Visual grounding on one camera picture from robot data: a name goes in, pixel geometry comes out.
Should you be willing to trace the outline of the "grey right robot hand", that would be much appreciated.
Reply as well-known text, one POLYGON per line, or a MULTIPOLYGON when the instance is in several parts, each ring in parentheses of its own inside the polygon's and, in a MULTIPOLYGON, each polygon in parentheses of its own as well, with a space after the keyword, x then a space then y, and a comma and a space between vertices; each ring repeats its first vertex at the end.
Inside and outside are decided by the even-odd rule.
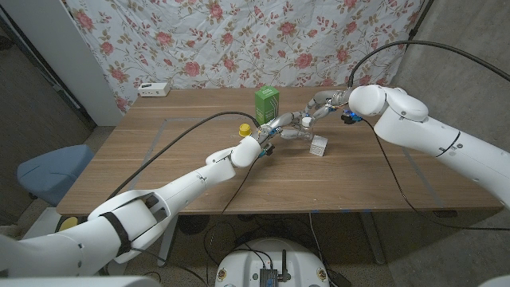
POLYGON ((338 108, 348 105, 352 89, 324 90, 317 92, 304 108, 304 114, 314 120, 327 116, 338 108))

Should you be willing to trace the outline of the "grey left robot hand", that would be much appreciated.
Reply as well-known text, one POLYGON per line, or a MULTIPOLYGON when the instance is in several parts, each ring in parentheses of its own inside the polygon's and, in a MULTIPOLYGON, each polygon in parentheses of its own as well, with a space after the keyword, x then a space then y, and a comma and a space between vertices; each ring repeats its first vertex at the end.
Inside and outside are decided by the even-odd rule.
POLYGON ((314 136, 312 118, 306 116, 304 112, 287 112, 262 124, 257 129, 257 141, 262 149, 259 158, 273 153, 274 146, 270 140, 275 136, 280 136, 284 140, 312 140, 314 136))

